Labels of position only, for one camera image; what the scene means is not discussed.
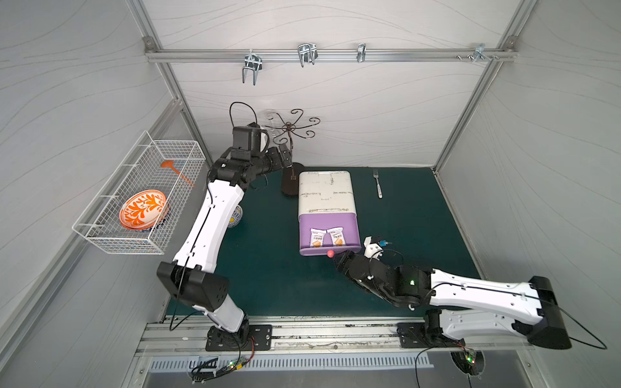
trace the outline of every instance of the metal hook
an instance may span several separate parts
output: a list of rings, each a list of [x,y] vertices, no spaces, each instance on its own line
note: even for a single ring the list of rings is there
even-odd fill
[[[317,59],[317,46],[313,43],[303,43],[297,47],[297,55],[300,57],[300,65],[304,67],[304,62],[315,64]]]
[[[356,57],[356,60],[358,61],[358,63],[363,63],[365,61],[365,55],[366,55],[366,43],[360,43],[358,45],[358,56]]]
[[[479,59],[485,59],[485,60],[491,61],[491,58],[489,58],[487,55],[483,53],[484,49],[485,49],[485,44],[481,43],[474,49],[474,53],[472,55],[469,55],[468,58],[470,58],[470,60],[473,63],[478,61]]]
[[[256,85],[256,78],[259,76],[259,70],[263,68],[263,60],[254,54],[248,54],[244,57],[242,69],[242,83],[246,83],[246,74],[248,70],[252,70],[252,85]]]

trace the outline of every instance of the jewelry stand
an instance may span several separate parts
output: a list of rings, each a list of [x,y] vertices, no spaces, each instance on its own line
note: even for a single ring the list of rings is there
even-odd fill
[[[306,125],[304,127],[296,127],[297,122],[302,118],[302,116],[304,115],[304,111],[302,109],[292,109],[291,110],[291,114],[297,114],[298,112],[300,112],[300,116],[296,119],[295,122],[293,122],[293,124],[289,121],[285,121],[283,120],[283,118],[277,113],[274,112],[275,115],[278,116],[278,118],[280,119],[280,121],[283,122],[283,125],[281,127],[272,127],[269,125],[264,125],[264,127],[267,128],[271,128],[271,129],[280,129],[283,132],[279,133],[278,135],[274,136],[273,141],[276,144],[285,144],[287,141],[289,142],[289,148],[291,149],[291,157],[293,157],[293,138],[291,137],[291,135],[295,135],[297,137],[301,137],[304,139],[310,139],[310,138],[314,138],[315,137],[315,131],[313,130],[307,130],[306,131],[306,136],[302,136],[302,135],[298,135],[295,131],[297,129],[304,129],[304,128],[309,128],[312,127],[314,125],[317,125],[321,122],[320,119],[318,119],[317,117],[311,117],[309,119],[309,122],[312,122],[313,124],[310,125]],[[287,195],[287,196],[297,196],[299,194],[299,180],[298,177],[300,176],[300,173],[304,171],[304,165],[300,164],[300,163],[293,163],[293,165],[291,167],[287,167],[283,169],[283,178],[281,180],[280,183],[280,191],[283,192],[283,194]]]

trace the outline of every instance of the green table surface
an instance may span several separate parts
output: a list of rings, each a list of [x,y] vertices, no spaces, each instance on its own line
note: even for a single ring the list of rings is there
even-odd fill
[[[375,235],[390,241],[387,248],[404,255],[404,263],[479,277],[468,250],[428,168],[380,168],[383,198],[378,198],[371,168],[309,168],[347,170],[351,174],[360,242]],[[230,280],[229,294],[249,315],[296,316],[421,316],[425,309],[398,309],[336,272],[327,256],[299,254],[297,197],[280,192],[281,172],[262,178],[240,205],[242,221],[222,240],[215,273]],[[400,265],[401,257],[386,252],[381,260]],[[173,313],[175,302],[168,306]],[[177,315],[194,311],[179,304]]]

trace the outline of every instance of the purple drawer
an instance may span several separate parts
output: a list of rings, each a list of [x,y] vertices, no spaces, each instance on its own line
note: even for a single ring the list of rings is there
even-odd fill
[[[311,229],[328,230],[342,227],[343,237],[347,245],[332,246],[332,238],[329,233],[324,236],[324,245],[321,248],[311,247]],[[300,255],[322,256],[329,250],[341,253],[347,250],[359,252],[360,234],[358,232],[358,219],[355,213],[329,213],[329,214],[302,214],[300,215]]]

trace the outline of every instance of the metal fork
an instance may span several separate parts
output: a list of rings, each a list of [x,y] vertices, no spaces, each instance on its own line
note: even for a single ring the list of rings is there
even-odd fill
[[[373,169],[373,177],[378,184],[378,198],[382,198],[382,188],[379,186],[379,174],[377,168]]]

